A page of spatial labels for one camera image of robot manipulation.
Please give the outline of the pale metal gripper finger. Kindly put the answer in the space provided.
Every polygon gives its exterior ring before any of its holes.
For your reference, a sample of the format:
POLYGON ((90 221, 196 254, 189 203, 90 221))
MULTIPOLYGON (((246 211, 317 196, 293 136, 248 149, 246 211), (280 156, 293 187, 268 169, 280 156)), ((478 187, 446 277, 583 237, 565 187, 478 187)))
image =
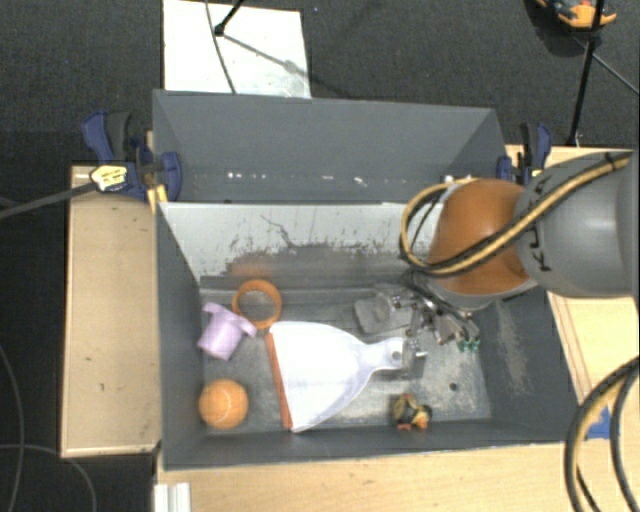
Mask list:
POLYGON ((424 374, 427 356, 427 350, 418 340, 405 340, 402 349, 403 375, 406 378, 421 378, 424 374))
POLYGON ((408 327, 414 302, 412 291, 394 285, 380 285, 367 297, 356 300, 354 311, 364 333, 381 334, 408 327))

